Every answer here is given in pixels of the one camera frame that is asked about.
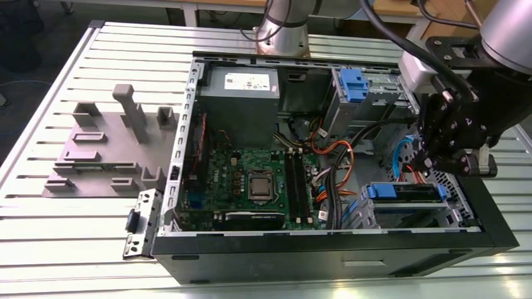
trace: ram slot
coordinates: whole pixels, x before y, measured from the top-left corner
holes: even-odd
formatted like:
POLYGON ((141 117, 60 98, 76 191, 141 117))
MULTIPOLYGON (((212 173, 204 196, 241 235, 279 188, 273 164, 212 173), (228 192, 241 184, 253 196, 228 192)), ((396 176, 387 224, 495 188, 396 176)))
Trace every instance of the ram slot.
POLYGON ((284 155, 284 168, 285 168, 285 188, 288 190, 288 208, 291 213, 291 222, 301 222, 299 217, 299 204, 297 204, 297 185, 293 172, 293 154, 285 153, 284 155))
POLYGON ((295 154, 293 171, 295 171, 296 185, 297 185, 299 216, 303 218, 304 222, 312 223, 311 212, 308 209, 305 168, 303 166, 303 154, 301 153, 295 154))

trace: cpu socket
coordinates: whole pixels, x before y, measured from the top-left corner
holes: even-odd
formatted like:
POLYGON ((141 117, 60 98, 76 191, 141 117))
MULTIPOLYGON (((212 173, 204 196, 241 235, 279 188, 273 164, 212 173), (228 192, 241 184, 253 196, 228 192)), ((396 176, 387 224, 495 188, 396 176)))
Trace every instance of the cpu socket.
POLYGON ((273 176, 271 171, 255 170, 248 173, 248 198, 260 205, 273 199, 273 176))

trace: metal bracket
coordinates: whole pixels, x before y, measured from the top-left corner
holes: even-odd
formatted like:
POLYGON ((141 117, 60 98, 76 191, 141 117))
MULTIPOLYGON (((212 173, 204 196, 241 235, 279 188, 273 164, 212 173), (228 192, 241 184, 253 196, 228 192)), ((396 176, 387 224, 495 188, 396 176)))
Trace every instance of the metal bracket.
POLYGON ((151 260, 151 247, 156 236, 159 210, 163 193, 149 189, 139 193, 135 209, 129 212, 125 229, 128 231, 124 260, 151 260))
POLYGON ((89 28, 103 28, 104 25, 105 25, 104 20, 92 20, 89 23, 89 28))

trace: open computer tower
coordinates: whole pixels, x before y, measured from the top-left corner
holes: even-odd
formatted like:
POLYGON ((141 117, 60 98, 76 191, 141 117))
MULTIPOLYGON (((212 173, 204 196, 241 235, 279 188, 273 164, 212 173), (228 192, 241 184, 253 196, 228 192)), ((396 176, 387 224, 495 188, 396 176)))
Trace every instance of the open computer tower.
POLYGON ((343 147, 312 147, 413 120, 417 101, 396 65, 195 53, 167 185, 140 192, 124 258, 180 283, 263 282, 423 276, 516 247, 480 178, 397 169, 415 121, 364 134, 324 198, 343 147))

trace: power supply label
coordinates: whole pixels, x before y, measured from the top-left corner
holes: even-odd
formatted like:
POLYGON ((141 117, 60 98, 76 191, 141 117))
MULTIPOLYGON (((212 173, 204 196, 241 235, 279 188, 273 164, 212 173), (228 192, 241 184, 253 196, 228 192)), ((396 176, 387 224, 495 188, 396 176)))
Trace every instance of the power supply label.
POLYGON ((225 75, 224 88, 232 90, 269 90, 269 75, 228 73, 225 75))

